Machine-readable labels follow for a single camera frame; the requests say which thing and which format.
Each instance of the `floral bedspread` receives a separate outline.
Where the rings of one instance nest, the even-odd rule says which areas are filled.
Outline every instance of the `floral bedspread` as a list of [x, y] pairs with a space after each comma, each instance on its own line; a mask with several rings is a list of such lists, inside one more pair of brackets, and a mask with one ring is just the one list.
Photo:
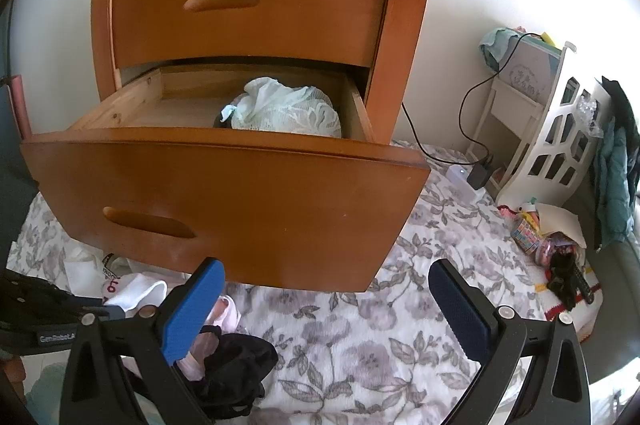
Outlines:
[[[446, 160], [462, 157], [428, 151]], [[444, 177], [447, 166], [431, 167], [409, 220], [365, 293], [227, 285], [242, 313], [239, 331], [272, 342], [279, 355], [264, 380], [266, 397], [249, 418], [232, 423], [441, 423], [479, 369], [465, 357], [427, 286], [431, 262], [441, 257], [494, 305], [544, 320], [524, 259], [491, 198], [460, 204]], [[38, 195], [9, 267], [65, 287], [68, 240]], [[526, 367], [518, 366], [505, 399], [517, 393]]]

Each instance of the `white lace fabric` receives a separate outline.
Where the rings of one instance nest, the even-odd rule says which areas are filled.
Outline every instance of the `white lace fabric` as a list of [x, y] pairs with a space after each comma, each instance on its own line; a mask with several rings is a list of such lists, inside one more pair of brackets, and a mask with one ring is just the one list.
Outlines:
[[313, 86], [289, 88], [270, 77], [244, 86], [232, 104], [233, 129], [292, 132], [341, 138], [340, 118], [331, 100]]

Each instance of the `blue gripper pad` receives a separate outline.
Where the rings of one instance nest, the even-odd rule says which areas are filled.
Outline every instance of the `blue gripper pad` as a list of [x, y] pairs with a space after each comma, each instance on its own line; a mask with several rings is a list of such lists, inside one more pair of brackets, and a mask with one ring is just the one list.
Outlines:
[[156, 333], [169, 365], [184, 358], [225, 287], [225, 268], [208, 257], [159, 307]]
[[444, 261], [446, 259], [431, 265], [429, 290], [467, 358], [485, 365], [491, 358], [491, 330], [463, 291], [465, 287], [467, 290], [477, 290], [477, 288], [470, 288], [457, 272], [455, 274], [458, 279], [454, 280], [452, 274], [445, 268]]

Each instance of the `screw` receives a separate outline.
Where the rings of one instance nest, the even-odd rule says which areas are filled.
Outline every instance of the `screw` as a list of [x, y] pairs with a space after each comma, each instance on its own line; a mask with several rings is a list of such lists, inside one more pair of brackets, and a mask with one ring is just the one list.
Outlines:
[[509, 306], [500, 306], [498, 308], [498, 315], [500, 315], [503, 319], [513, 319], [516, 316], [516, 312], [513, 311], [513, 308]]
[[85, 313], [80, 321], [82, 326], [90, 326], [95, 322], [95, 315], [93, 313]]
[[153, 304], [147, 304], [140, 308], [138, 315], [140, 315], [143, 319], [150, 319], [156, 314], [156, 308]]
[[567, 326], [569, 324], [573, 324], [574, 320], [572, 319], [571, 315], [569, 315], [569, 313], [567, 313], [566, 311], [563, 311], [562, 313], [560, 313], [558, 315], [558, 320], [562, 323], [562, 324], [566, 324]]

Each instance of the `teal jacket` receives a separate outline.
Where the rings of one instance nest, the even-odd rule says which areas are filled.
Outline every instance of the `teal jacket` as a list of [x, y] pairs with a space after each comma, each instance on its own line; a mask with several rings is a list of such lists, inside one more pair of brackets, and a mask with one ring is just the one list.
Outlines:
[[633, 205], [626, 180], [626, 132], [615, 129], [616, 119], [605, 126], [593, 159], [595, 192], [600, 221], [602, 248], [614, 241], [624, 241], [634, 227]]

